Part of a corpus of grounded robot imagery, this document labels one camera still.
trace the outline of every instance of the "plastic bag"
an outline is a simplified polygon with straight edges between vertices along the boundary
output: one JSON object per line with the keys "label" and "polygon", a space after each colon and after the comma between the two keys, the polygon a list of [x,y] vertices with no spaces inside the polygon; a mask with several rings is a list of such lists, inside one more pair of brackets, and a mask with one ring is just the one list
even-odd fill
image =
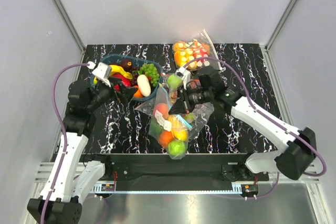
{"label": "plastic bag", "polygon": [[214,108],[211,103],[199,104],[187,115],[169,115],[173,102],[163,85],[156,93],[149,134],[167,150],[172,159],[185,156],[188,142],[193,140],[207,123]]}
{"label": "plastic bag", "polygon": [[182,67],[193,59],[199,58],[198,61],[190,63],[187,69],[189,71],[198,70],[204,66],[212,66],[216,70],[222,70],[218,62],[209,61],[207,57],[218,59],[215,47],[210,40],[207,32],[203,30],[191,42],[178,41],[173,45],[174,60],[176,66]]}

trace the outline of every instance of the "white oval vegetable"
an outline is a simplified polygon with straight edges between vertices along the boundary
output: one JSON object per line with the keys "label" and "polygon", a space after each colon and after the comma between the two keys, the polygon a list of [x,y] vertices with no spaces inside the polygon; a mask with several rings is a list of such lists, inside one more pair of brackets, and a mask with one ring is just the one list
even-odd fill
{"label": "white oval vegetable", "polygon": [[151,86],[149,84],[147,76],[145,76],[144,74],[139,75],[137,78],[137,82],[141,94],[144,97],[148,97],[151,94]]}

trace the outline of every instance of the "black and white marble surface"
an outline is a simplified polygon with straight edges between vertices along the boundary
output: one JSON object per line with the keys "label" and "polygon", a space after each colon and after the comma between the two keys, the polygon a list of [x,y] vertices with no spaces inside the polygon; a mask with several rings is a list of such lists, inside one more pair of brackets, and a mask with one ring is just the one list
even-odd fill
{"label": "black and white marble surface", "polygon": [[[218,57],[230,64],[244,80],[251,98],[262,108],[280,117],[274,92],[258,44],[216,44]],[[165,73],[176,70],[172,45],[88,45],[83,61],[99,62],[108,54],[121,54],[159,63]],[[223,81],[240,87],[229,70],[221,72]],[[81,68],[78,79],[89,82],[90,73]],[[111,103],[96,112],[97,121],[85,153],[161,153],[154,138],[148,135],[150,118],[135,111],[139,102],[129,105]],[[214,112],[208,124],[189,144],[189,153],[268,152],[275,147],[246,123]]]}

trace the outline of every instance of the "table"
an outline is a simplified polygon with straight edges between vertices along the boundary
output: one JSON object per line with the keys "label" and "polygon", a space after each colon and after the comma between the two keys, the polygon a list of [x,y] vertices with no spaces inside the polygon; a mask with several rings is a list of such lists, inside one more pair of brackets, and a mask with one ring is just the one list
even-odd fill
{"label": "table", "polygon": [[[218,57],[230,64],[243,78],[251,98],[280,118],[276,98],[258,44],[215,44]],[[121,54],[159,63],[165,73],[176,70],[171,44],[88,45],[83,62],[99,62],[108,54]],[[225,68],[221,72],[227,84],[240,87],[236,77]],[[81,68],[78,79],[89,82],[90,73]],[[108,104],[97,112],[93,134],[85,153],[164,153],[148,136],[150,118],[135,111],[139,102],[129,105]],[[252,153],[274,151],[264,136],[246,123],[214,112],[208,124],[189,144],[189,153]]]}

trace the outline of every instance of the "marble tabletop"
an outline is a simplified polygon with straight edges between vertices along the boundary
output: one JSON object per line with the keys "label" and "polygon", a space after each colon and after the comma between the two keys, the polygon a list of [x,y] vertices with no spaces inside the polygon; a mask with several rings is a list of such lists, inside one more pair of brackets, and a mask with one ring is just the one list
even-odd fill
{"label": "marble tabletop", "polygon": [[[251,98],[262,108],[280,118],[267,68],[258,44],[215,44],[218,57],[230,64],[244,80]],[[108,54],[121,54],[159,63],[165,73],[176,70],[171,44],[88,45],[83,61],[99,62]],[[221,71],[227,84],[240,87],[228,70]],[[90,73],[81,68],[78,79],[89,82]],[[128,105],[110,103],[97,112],[93,134],[85,153],[163,153],[148,135],[150,118]],[[274,151],[264,136],[246,123],[223,113],[214,112],[198,136],[189,143],[189,153],[252,153]]]}

